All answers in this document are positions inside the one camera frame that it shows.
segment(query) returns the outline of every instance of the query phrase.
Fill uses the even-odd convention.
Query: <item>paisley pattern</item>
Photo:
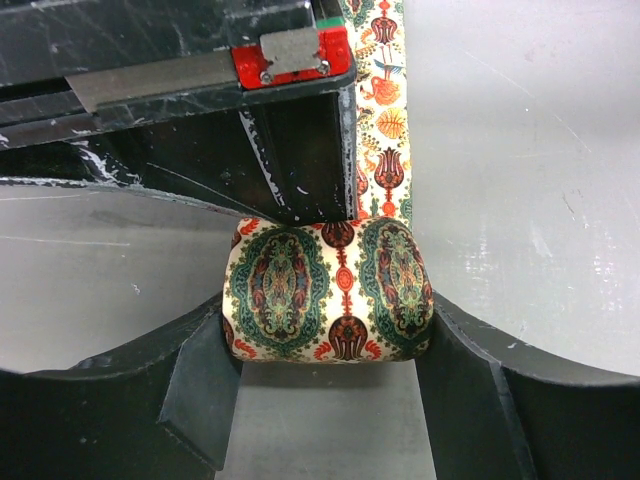
[[[323,331],[320,309],[329,276],[312,235],[300,229],[256,229],[230,263],[228,294],[236,331],[268,358],[296,360]]]
[[[433,293],[411,232],[392,220],[380,220],[360,235],[362,288],[375,302],[370,321],[378,341],[398,359],[412,358],[428,345]]]
[[[231,251],[225,287],[227,343],[244,360],[393,361],[428,345],[431,285],[396,219],[307,227],[260,220]]]
[[[403,2],[340,0],[357,64],[358,220],[240,222],[223,328],[249,361],[400,361],[429,345],[433,292],[411,236]]]

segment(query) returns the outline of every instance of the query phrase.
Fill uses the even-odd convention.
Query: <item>black plastic frame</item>
[[[640,478],[640,378],[436,302],[416,367],[439,480]],[[212,479],[241,373],[220,315],[218,295],[70,370],[0,372],[0,477]]]

